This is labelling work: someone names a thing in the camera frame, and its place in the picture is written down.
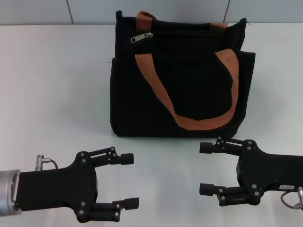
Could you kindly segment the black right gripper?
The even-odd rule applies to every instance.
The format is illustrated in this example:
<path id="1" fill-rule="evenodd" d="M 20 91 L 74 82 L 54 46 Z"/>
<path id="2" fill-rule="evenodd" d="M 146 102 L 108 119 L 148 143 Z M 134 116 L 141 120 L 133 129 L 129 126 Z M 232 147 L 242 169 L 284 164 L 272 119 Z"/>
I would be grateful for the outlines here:
<path id="1" fill-rule="evenodd" d="M 267 191 L 297 192 L 303 186 L 303 157 L 269 154 L 253 140 L 217 137 L 216 142 L 201 142 L 199 153 L 224 153 L 239 156 L 237 180 L 240 187 L 223 187 L 201 183 L 199 193 L 216 195 L 219 205 L 259 204 Z"/>

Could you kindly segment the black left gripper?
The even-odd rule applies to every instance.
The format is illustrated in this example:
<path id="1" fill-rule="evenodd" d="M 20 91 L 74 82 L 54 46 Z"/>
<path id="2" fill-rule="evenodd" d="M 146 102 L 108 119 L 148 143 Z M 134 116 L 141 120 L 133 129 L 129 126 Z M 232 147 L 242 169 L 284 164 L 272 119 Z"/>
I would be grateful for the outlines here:
<path id="1" fill-rule="evenodd" d="M 68 207 L 80 223 L 119 222 L 121 210 L 138 209 L 139 198 L 95 203 L 97 177 L 94 166 L 133 163 L 133 153 L 118 155 L 115 147 L 109 147 L 79 152 L 73 163 L 65 168 L 22 172 L 18 183 L 18 206 L 22 211 Z"/>

